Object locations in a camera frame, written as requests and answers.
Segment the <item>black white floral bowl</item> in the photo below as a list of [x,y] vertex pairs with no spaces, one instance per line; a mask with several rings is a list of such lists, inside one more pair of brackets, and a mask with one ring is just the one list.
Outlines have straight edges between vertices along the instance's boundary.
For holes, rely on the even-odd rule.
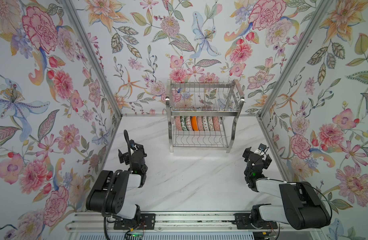
[[197,116],[196,117],[196,121],[197,121],[198,130],[199,131],[204,131],[203,122],[202,122],[202,116]]

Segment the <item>stainless steel dish rack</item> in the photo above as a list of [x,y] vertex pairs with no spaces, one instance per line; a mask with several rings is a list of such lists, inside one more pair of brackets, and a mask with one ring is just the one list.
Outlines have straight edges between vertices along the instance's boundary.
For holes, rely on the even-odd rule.
[[[244,103],[243,90],[237,79],[227,83],[168,82],[166,111],[170,151],[194,148],[217,149],[230,153]],[[220,132],[177,131],[176,116],[218,117]]]

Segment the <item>dark floral patterned bowl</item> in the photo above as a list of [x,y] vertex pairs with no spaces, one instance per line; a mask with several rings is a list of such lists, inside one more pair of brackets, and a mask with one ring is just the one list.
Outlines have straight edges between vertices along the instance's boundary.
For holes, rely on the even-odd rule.
[[213,128],[216,132],[220,132],[220,121],[218,117],[212,117]]

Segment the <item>blue patterned bowl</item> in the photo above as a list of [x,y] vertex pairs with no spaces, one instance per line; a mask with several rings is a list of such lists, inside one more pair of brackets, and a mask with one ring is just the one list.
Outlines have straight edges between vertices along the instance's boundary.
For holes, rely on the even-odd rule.
[[190,116],[185,117],[185,124],[186,124],[186,128],[187,128],[188,131],[193,131]]

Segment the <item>green leaf patterned bowl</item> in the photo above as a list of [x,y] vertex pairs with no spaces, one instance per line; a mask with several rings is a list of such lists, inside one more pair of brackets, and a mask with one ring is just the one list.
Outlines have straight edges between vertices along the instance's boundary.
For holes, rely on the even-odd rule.
[[186,121],[184,116],[180,116],[180,124],[183,131],[188,131],[188,128],[186,126]]

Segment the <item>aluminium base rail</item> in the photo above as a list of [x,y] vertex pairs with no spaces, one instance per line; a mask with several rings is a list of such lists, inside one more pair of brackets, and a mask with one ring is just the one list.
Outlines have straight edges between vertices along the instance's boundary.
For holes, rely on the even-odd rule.
[[[259,232],[249,222],[248,211],[215,212],[141,212],[140,229],[146,232]],[[99,213],[73,214],[66,226],[68,233],[99,232],[104,229],[104,218]]]

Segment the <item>green geometric patterned bowl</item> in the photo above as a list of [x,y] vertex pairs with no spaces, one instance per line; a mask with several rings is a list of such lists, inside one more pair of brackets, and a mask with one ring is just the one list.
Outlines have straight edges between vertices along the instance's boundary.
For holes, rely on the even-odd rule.
[[207,116],[202,116],[202,126],[204,131],[209,131]]

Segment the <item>pink bowl dark floral inside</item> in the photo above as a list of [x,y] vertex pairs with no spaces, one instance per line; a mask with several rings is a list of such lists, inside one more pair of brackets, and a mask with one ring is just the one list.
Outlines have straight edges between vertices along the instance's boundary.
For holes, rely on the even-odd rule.
[[181,117],[180,116],[175,117],[175,126],[176,126],[177,131],[182,131],[183,130],[182,125],[181,125]]

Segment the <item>brown white patterned bowl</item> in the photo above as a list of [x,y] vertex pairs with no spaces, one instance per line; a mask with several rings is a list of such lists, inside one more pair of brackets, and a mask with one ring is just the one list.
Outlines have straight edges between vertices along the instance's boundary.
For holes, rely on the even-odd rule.
[[213,132],[214,131],[213,117],[208,116],[207,117],[207,123],[208,123],[209,131]]

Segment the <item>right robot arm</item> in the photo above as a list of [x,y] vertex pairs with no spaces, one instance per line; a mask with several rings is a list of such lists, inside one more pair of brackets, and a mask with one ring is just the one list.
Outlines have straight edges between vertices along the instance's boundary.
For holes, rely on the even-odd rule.
[[264,193],[281,199],[281,205],[254,205],[249,213],[249,223],[262,228],[272,223],[282,223],[295,230],[319,229],[330,225],[332,210],[327,210],[317,194],[317,189],[308,182],[287,182],[265,177],[272,159],[261,144],[256,151],[246,148],[242,154],[246,162],[244,179],[256,193]]

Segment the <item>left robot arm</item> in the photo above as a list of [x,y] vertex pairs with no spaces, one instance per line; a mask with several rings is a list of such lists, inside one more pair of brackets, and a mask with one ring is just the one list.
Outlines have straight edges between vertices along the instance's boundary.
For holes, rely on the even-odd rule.
[[127,202],[126,193],[127,190],[144,186],[148,171],[145,157],[144,146],[131,141],[127,153],[119,152],[120,162],[130,168],[127,171],[101,171],[87,197],[86,209],[101,213],[106,218],[135,219],[140,207]]

